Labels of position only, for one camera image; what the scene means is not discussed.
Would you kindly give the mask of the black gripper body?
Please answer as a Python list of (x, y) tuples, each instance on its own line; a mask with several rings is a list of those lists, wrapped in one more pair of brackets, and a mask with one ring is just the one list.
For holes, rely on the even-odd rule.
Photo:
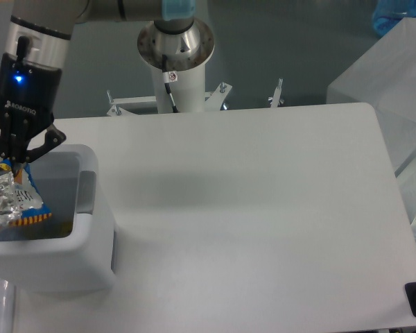
[(53, 105), (62, 70), (19, 62), (4, 53), (0, 66), (0, 141), (29, 142), (54, 122)]

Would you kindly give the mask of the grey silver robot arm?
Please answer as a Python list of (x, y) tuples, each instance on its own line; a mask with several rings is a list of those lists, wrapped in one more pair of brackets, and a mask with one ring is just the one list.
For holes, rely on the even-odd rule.
[(0, 66), (0, 158), (12, 173), (61, 145), (53, 106), (76, 24), (144, 22), (137, 39), (161, 113), (205, 109), (211, 29), (194, 1), (15, 1)]

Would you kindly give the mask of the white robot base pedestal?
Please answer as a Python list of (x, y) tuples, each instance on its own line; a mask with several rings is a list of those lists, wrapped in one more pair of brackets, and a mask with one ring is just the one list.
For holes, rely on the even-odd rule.
[(173, 113), (173, 104), (166, 91), (168, 82), (177, 111), (202, 112), (205, 110), (205, 65), (199, 65), (185, 71), (161, 69), (150, 66), (153, 88), (160, 114)]

